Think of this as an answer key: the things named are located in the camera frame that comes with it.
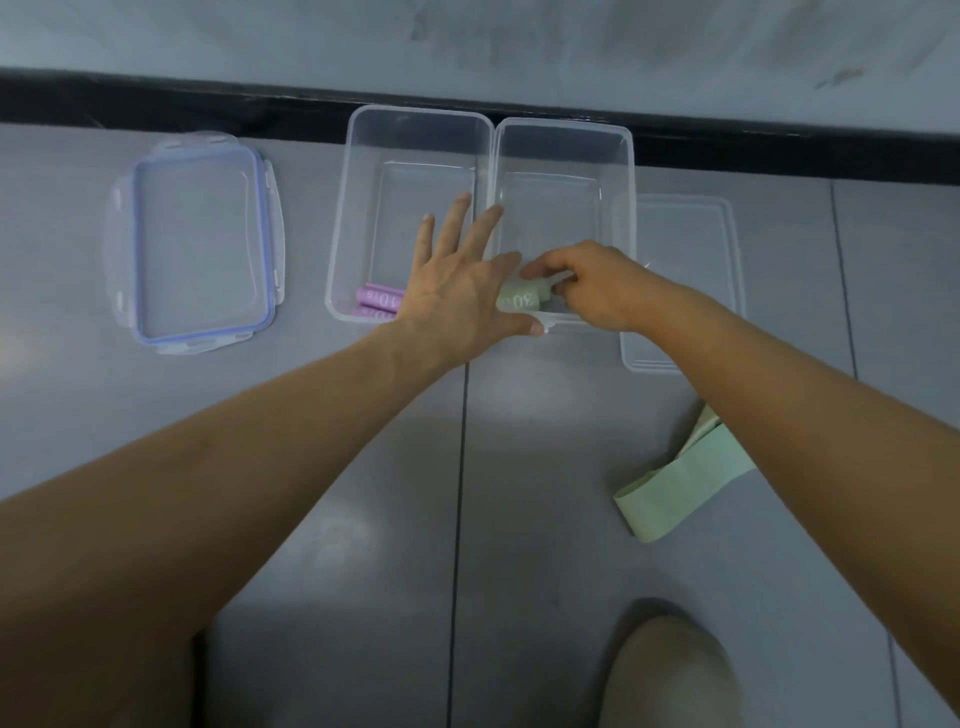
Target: wrist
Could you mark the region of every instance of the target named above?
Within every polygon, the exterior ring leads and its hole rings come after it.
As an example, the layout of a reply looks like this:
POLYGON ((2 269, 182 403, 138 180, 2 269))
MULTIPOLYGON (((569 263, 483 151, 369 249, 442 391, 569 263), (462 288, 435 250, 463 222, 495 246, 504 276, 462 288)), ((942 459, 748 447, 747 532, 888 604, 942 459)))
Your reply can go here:
POLYGON ((627 303, 629 331, 653 339, 671 311, 681 305, 692 289, 679 285, 649 271, 637 285, 630 286, 631 300, 627 303))
POLYGON ((439 379, 456 366, 442 337, 424 322, 396 319, 377 328, 389 338, 404 367, 411 374, 439 379))

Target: plastic container lid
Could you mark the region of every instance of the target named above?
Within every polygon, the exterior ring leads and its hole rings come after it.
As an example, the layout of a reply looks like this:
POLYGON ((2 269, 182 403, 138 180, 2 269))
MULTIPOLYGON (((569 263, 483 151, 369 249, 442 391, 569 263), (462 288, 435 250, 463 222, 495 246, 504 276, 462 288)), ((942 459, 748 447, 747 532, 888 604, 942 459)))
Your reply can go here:
POLYGON ((269 326, 284 257, 273 166, 232 136, 167 139, 111 190, 113 313, 159 353, 207 352, 269 326))
MULTIPOLYGON (((746 317, 736 226, 726 200, 637 195, 636 260, 746 317)), ((679 371, 660 347, 639 334, 620 334, 620 352, 624 366, 634 372, 679 371)))

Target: black baseboard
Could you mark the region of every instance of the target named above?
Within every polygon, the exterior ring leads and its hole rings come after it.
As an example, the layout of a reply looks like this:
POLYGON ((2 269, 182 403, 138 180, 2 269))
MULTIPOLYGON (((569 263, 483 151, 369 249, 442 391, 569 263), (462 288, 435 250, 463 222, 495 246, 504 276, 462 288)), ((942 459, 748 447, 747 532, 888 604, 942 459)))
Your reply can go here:
POLYGON ((725 172, 960 184, 960 137, 551 109, 386 94, 163 81, 74 73, 0 72, 0 122, 218 131, 342 144, 365 104, 583 119, 626 127, 636 164, 725 172))

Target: clear plastic container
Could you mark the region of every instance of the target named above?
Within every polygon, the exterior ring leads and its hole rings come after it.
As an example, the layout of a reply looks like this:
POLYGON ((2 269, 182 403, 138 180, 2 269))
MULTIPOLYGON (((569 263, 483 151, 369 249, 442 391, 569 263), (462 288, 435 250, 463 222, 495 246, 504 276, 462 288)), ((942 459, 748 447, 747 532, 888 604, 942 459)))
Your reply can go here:
MULTIPOLYGON (((488 255, 520 251, 529 261, 591 238, 633 257, 633 137, 606 124, 505 119, 493 143, 490 199, 505 210, 488 255)), ((547 328, 586 327, 556 296, 537 316, 547 328)))
POLYGON ((159 353, 207 352, 267 327, 284 257, 273 167, 227 134, 166 139, 111 191, 114 317, 159 353))
MULTIPOLYGON (((736 225, 726 200, 637 195, 636 260, 746 317, 736 225)), ((634 372, 679 371, 660 347, 639 334, 620 334, 620 352, 624 366, 634 372)))
POLYGON ((423 215, 442 221, 457 195, 471 192, 466 228, 474 210, 490 206, 492 139, 493 124, 478 113, 384 106, 353 113, 326 280, 333 316, 381 323, 353 315, 357 290, 406 287, 423 215))

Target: person's left hand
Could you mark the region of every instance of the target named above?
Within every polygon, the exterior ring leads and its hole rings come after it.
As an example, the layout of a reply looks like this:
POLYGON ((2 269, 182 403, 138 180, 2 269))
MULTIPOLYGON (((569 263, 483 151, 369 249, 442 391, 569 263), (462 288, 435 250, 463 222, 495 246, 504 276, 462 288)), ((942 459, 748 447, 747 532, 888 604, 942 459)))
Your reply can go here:
POLYGON ((503 281, 520 262, 520 253, 484 260, 487 241, 503 207, 494 205, 470 226, 460 243, 460 230, 470 207, 465 192, 446 215, 437 245, 433 246, 434 217, 420 223, 414 247, 414 265, 396 319, 418 325, 427 339, 441 348, 449 367, 479 356, 508 336, 543 334, 533 316, 504 313, 496 308, 503 281))

